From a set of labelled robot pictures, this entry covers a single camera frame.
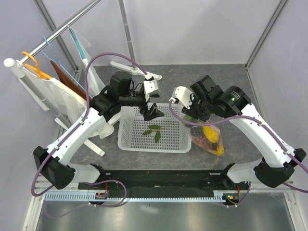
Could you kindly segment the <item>mangosteen with green calyx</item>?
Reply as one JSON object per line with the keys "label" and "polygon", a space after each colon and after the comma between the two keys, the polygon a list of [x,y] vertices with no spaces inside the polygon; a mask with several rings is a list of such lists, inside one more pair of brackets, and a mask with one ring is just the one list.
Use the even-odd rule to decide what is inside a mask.
{"label": "mangosteen with green calyx", "polygon": [[[188,121],[188,122],[191,122],[191,121],[192,121],[192,118],[191,118],[189,115],[184,115],[184,116],[183,116],[183,120]],[[190,124],[188,124],[188,123],[186,123],[186,122],[183,122],[183,124],[184,124],[185,126],[187,126],[187,127],[190,126]]]}

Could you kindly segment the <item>purple grape bunch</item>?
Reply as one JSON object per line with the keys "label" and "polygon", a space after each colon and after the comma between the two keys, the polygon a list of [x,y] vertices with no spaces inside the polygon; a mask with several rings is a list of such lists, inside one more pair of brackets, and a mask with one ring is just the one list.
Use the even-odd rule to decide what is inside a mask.
{"label": "purple grape bunch", "polygon": [[211,151],[216,151],[218,146],[217,143],[210,142],[205,137],[192,137],[192,142],[202,149]]}

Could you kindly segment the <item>clear zip top bag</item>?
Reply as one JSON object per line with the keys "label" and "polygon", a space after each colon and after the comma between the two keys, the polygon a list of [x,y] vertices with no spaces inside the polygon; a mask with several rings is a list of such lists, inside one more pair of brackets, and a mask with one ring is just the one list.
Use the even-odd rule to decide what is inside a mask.
{"label": "clear zip top bag", "polygon": [[187,123],[183,123],[183,125],[190,129],[193,144],[217,156],[224,154],[223,139],[220,129],[217,126],[198,127]]}

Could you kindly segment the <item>dark mangosteen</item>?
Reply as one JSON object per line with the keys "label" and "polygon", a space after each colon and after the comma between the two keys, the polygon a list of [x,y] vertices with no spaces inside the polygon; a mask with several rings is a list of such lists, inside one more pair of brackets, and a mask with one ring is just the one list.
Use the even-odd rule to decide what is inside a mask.
{"label": "dark mangosteen", "polygon": [[205,137],[204,131],[202,127],[194,127],[191,128],[191,137],[194,139],[201,139]]}

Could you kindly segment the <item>yellow mango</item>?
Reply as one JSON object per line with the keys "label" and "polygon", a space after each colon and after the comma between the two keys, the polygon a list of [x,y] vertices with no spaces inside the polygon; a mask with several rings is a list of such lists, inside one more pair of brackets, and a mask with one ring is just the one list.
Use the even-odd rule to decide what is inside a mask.
{"label": "yellow mango", "polygon": [[224,147],[219,146],[216,150],[209,150],[210,153],[221,156],[224,154]]}
{"label": "yellow mango", "polygon": [[202,127],[205,137],[211,142],[211,143],[217,143],[219,140],[219,134],[220,130],[215,126],[204,126]]}

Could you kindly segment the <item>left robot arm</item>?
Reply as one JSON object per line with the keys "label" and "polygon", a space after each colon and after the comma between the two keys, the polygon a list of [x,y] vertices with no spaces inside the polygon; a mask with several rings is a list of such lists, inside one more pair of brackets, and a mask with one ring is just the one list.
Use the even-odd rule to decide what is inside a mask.
{"label": "left robot arm", "polygon": [[48,147],[38,146],[33,151],[38,173],[58,190],[69,185],[77,176],[77,167],[69,164],[77,149],[98,129],[108,122],[123,106],[138,107],[145,121],[163,117],[151,97],[159,97],[157,80],[146,78],[139,91],[134,89],[132,76],[124,71],[112,75],[109,85],[94,96],[81,117],[56,141]]}

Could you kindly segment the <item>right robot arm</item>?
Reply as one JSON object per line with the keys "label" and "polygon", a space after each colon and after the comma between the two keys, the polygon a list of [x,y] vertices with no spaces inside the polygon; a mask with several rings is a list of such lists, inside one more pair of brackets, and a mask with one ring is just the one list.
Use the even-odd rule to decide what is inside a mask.
{"label": "right robot arm", "polygon": [[268,125],[245,92],[231,86],[222,90],[210,76],[187,87],[176,87],[173,97],[183,105],[182,113],[206,121],[214,114],[235,125],[259,150],[262,158],[245,164],[230,164],[220,177],[221,186],[232,189],[243,181],[259,181],[270,188],[285,184],[302,166],[306,152],[288,145]]}

